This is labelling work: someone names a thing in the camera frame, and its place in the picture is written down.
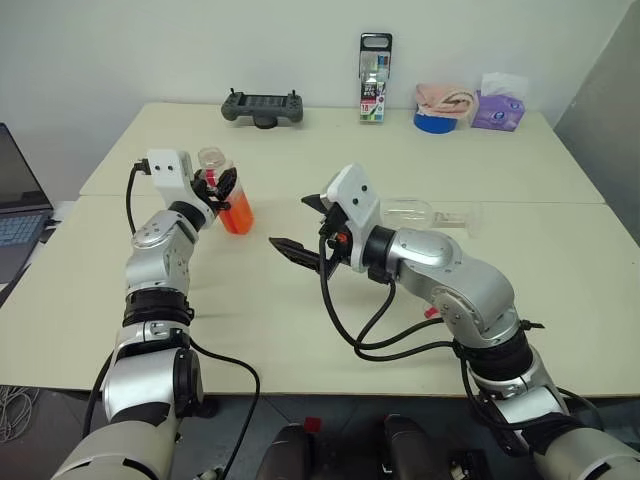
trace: laptop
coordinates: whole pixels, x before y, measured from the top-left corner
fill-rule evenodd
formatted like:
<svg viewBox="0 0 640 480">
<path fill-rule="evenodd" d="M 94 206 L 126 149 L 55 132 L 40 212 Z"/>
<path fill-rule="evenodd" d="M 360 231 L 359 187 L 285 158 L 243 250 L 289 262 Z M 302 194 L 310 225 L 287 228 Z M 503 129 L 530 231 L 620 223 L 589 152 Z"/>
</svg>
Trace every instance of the laptop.
<svg viewBox="0 0 640 480">
<path fill-rule="evenodd" d="M 49 199 L 0 123 L 0 284 L 20 273 L 52 215 Z"/>
</svg>

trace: laptop screen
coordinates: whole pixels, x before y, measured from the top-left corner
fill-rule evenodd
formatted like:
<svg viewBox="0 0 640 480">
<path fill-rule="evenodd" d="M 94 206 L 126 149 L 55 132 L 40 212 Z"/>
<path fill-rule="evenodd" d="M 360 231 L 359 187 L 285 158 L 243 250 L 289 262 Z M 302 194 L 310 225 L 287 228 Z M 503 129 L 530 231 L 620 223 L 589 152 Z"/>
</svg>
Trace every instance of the laptop screen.
<svg viewBox="0 0 640 480">
<path fill-rule="evenodd" d="M 9 129 L 0 123 L 0 211 L 35 208 L 51 208 L 51 204 Z"/>
</svg>

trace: orange bottle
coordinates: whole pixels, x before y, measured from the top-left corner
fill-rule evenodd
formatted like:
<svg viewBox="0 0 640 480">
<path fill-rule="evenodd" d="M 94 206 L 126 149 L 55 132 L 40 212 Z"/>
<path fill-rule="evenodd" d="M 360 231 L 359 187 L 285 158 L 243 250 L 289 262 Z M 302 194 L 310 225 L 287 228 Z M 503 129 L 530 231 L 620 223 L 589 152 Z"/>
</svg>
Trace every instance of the orange bottle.
<svg viewBox="0 0 640 480">
<path fill-rule="evenodd" d="M 222 172 L 234 168 L 233 162 L 227 160 L 220 149 L 216 147 L 200 150 L 198 161 L 205 172 L 207 182 L 212 187 L 216 186 Z M 238 176 L 237 178 L 236 186 L 227 197 L 227 202 L 231 204 L 231 209 L 222 210 L 218 216 L 227 232 L 244 235 L 251 230 L 253 225 L 253 212 L 240 184 L 240 177 Z"/>
</svg>

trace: game controller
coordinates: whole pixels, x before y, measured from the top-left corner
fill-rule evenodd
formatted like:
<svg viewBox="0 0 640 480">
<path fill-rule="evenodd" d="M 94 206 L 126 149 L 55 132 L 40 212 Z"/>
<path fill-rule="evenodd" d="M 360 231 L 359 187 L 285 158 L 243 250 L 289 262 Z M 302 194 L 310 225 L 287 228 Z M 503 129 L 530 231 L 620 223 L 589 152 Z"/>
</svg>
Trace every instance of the game controller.
<svg viewBox="0 0 640 480">
<path fill-rule="evenodd" d="M 252 116 L 256 127 L 273 128 L 278 125 L 278 117 L 294 123 L 302 120 L 302 97 L 295 90 L 287 96 L 245 95 L 232 88 L 220 111 L 231 122 L 241 116 Z"/>
</svg>

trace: purple tissue box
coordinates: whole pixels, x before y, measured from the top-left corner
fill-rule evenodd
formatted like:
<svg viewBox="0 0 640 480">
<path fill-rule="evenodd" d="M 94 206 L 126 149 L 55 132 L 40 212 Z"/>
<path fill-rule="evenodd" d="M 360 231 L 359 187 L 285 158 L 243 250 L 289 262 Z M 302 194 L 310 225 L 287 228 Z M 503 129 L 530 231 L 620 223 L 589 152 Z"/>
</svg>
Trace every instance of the purple tissue box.
<svg viewBox="0 0 640 480">
<path fill-rule="evenodd" d="M 524 104 L 517 98 L 506 95 L 480 96 L 478 91 L 478 111 L 472 127 L 513 132 L 524 115 Z"/>
</svg>

